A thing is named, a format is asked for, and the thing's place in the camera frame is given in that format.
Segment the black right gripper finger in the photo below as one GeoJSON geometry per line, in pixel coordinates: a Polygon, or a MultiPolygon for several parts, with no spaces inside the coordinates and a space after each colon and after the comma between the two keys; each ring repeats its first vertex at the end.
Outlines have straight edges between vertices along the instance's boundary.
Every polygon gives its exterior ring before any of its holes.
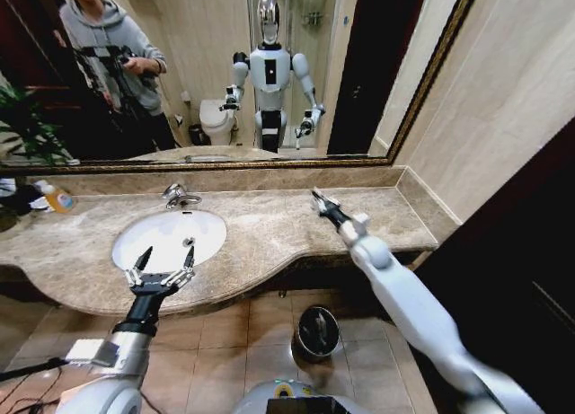
{"type": "Polygon", "coordinates": [[[319,217],[327,217],[329,211],[329,200],[321,191],[312,190],[312,207],[319,217]]]}
{"type": "Polygon", "coordinates": [[[336,198],[329,197],[318,188],[314,188],[314,199],[318,207],[341,206],[341,203],[336,198]]]}

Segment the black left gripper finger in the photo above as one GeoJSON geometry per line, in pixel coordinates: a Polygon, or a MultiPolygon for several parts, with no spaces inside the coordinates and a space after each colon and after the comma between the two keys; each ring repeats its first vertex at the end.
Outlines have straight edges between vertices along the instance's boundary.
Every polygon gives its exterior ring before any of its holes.
{"type": "Polygon", "coordinates": [[[153,247],[148,247],[141,255],[138,256],[135,264],[130,269],[124,270],[129,287],[143,285],[142,274],[151,257],[152,251],[153,247]]]}
{"type": "Polygon", "coordinates": [[[190,249],[185,256],[183,265],[180,270],[174,271],[166,278],[167,286],[176,286],[181,288],[185,286],[194,276],[194,262],[195,262],[195,247],[190,246],[190,249]]]}

